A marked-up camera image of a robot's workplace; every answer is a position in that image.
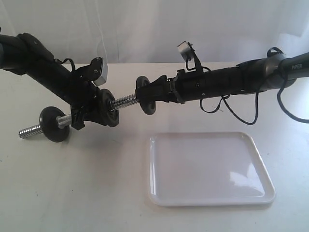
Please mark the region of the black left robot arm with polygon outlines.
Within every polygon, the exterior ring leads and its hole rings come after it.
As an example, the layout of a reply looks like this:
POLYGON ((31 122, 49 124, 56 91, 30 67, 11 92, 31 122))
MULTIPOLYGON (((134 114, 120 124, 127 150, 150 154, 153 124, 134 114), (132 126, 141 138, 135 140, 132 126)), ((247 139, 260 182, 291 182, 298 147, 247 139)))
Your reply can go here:
POLYGON ((80 130, 85 121, 107 125, 102 115, 103 100, 99 86, 106 81, 105 61, 92 59, 89 65, 76 68, 71 58, 71 70, 33 35, 0 36, 0 67, 17 75, 27 74, 70 105, 72 127, 80 130))

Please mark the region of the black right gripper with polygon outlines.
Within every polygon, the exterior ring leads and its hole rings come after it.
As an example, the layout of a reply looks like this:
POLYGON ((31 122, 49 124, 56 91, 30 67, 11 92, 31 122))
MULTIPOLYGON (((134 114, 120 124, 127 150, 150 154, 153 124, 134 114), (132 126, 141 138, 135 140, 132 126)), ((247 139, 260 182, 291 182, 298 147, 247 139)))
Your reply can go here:
POLYGON ((178 70, 175 77, 162 75, 153 82, 146 76, 136 80, 135 94, 141 103, 173 102, 184 104, 205 98, 205 72, 178 70))

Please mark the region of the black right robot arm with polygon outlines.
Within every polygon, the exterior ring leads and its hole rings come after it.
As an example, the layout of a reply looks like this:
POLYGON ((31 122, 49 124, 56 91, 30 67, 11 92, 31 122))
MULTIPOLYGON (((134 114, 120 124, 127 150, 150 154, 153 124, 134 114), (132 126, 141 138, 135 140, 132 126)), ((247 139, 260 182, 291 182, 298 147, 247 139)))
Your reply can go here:
POLYGON ((136 88, 139 102, 185 103, 224 95, 254 94, 290 87, 298 78, 309 75, 309 55, 293 58, 276 52, 267 58, 240 63, 212 71, 180 70, 174 78, 165 75, 136 88))

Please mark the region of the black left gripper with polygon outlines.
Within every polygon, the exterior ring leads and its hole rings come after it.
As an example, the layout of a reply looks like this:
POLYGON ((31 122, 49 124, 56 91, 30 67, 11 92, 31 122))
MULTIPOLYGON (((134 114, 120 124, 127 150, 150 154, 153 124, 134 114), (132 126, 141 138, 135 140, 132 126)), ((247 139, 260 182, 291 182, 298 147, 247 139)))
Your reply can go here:
POLYGON ((84 121, 107 126, 102 116, 104 109, 102 106, 89 106, 86 113, 82 108, 88 106, 97 97, 98 92, 99 88, 87 78, 86 70, 71 73, 70 79, 60 92, 61 99, 71 106, 71 127, 79 131, 85 127, 84 121))

